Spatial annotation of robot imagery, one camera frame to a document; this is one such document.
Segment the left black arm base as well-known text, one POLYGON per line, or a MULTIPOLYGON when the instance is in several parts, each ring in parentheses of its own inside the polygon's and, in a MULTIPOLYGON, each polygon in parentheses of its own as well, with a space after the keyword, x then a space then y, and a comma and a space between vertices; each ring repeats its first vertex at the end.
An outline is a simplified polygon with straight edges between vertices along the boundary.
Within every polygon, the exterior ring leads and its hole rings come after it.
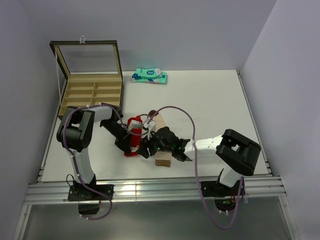
MULTIPOLYGON (((90 186, 95 191, 100 192, 110 199, 113 198, 113 184, 98 184, 90 186)), ((101 201, 107 200, 105 196, 101 196, 85 188, 82 184, 74 182, 69 187, 67 197, 68 202, 78 202, 78 212, 82 215, 93 216, 100 210, 101 201)))

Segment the red sock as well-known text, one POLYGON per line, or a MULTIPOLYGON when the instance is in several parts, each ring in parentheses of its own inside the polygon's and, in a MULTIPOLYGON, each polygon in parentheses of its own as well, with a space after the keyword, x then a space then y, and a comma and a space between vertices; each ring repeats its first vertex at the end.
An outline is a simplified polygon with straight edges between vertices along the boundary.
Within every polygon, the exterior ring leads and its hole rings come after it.
MULTIPOLYGON (((136 116, 136 117, 131 117, 128 119, 127 121, 127 127, 129 126, 129 123, 131 122, 131 120, 138 120, 140 121, 141 123, 143 123, 142 119, 140 116, 136 116)), ((138 153, 136 152, 139 147, 140 147, 140 141, 141 141, 141 134, 130 134, 130 141, 129 141, 129 153, 124 153, 124 155, 126 157, 135 157, 138 155, 138 153)))

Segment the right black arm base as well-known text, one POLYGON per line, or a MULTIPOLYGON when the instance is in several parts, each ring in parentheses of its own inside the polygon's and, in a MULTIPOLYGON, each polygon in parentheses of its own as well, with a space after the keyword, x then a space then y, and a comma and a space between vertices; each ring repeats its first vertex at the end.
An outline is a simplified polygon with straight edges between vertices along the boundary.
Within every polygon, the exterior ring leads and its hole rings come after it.
POLYGON ((215 198, 214 204, 218 210, 230 212, 235 209, 240 180, 233 187, 225 186, 218 181, 201 181, 200 185, 203 197, 215 198))

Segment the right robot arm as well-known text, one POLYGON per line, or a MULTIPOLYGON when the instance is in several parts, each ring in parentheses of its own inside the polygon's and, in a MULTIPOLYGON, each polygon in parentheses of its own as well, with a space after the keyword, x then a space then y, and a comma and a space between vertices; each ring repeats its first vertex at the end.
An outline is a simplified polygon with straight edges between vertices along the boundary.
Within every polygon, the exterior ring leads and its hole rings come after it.
POLYGON ((178 138, 166 126, 141 139, 137 150, 146 159, 157 152, 171 153, 180 162, 220 158, 226 167, 219 174, 216 189, 227 195, 241 177, 254 174, 261 146, 233 129, 216 137, 192 140, 178 138))

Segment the beige brown striped sock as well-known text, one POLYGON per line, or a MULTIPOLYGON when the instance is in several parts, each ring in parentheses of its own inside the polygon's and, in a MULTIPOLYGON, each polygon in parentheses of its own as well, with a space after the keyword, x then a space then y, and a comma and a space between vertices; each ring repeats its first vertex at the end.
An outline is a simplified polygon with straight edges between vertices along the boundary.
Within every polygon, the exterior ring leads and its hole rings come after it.
MULTIPOLYGON (((160 113, 157 113, 153 118, 152 121, 155 123, 155 132, 157 133, 159 130, 162 133, 163 128, 166 127, 166 123, 160 113)), ((170 152, 165 152, 165 151, 157 151, 154 155, 155 159, 155 165, 157 167, 166 167, 170 168, 171 167, 171 160, 172 160, 172 155, 170 152)))

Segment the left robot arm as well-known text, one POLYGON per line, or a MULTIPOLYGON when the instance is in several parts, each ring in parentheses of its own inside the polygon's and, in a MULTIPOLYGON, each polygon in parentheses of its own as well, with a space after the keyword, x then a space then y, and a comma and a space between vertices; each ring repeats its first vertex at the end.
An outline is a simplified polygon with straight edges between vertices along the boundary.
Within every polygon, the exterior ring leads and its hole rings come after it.
POLYGON ((89 145, 92 141, 95 123, 105 128, 114 138, 114 144, 124 153, 131 150, 132 134, 122 122, 121 110, 111 104, 100 103, 85 107, 68 106, 61 119, 56 139, 68 152, 74 170, 74 181, 82 184, 79 194, 86 200, 96 197, 98 188, 92 170, 89 145))

